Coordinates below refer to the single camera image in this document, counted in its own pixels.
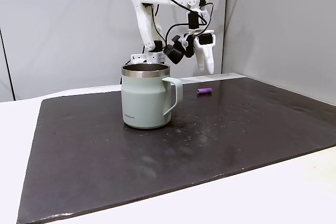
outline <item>black mat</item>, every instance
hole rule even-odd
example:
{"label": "black mat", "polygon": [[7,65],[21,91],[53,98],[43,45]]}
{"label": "black mat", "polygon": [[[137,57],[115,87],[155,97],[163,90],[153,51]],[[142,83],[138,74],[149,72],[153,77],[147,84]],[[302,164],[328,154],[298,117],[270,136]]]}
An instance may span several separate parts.
{"label": "black mat", "polygon": [[[212,95],[197,96],[207,87]],[[43,101],[18,223],[83,215],[336,144],[334,106],[248,78],[183,88],[172,121],[150,131],[123,123],[120,92]]]}

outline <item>purple cylinder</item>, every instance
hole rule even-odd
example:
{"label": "purple cylinder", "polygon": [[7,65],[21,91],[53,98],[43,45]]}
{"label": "purple cylinder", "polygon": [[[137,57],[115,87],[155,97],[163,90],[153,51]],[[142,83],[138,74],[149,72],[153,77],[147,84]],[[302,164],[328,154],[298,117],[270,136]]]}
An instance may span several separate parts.
{"label": "purple cylinder", "polygon": [[212,88],[206,88],[206,89],[198,89],[197,94],[208,94],[212,93]]}

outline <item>gray wall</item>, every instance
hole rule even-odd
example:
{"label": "gray wall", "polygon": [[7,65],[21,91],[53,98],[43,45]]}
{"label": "gray wall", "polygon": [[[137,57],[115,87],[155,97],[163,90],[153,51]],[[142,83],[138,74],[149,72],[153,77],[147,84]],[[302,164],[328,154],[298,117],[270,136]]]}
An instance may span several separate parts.
{"label": "gray wall", "polygon": [[335,3],[227,0],[224,72],[336,104]]}
{"label": "gray wall", "polygon": [[[225,0],[215,4],[215,73],[221,72]],[[185,11],[161,6],[164,31]],[[0,0],[0,21],[15,94],[25,99],[66,89],[119,84],[120,69],[142,51],[131,0]],[[196,59],[172,66],[172,76],[199,75]]]}
{"label": "gray wall", "polygon": [[12,101],[13,95],[9,83],[8,71],[6,67],[4,49],[0,37],[0,102]]}

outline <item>light green mug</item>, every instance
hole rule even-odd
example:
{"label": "light green mug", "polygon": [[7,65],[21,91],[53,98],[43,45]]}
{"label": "light green mug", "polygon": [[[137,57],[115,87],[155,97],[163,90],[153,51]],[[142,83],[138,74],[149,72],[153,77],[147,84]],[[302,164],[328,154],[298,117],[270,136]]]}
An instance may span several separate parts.
{"label": "light green mug", "polygon": [[[138,129],[154,129],[169,123],[172,109],[183,100],[183,85],[170,77],[165,64],[138,63],[122,67],[122,116],[125,124]],[[171,106],[171,84],[176,101]]]}

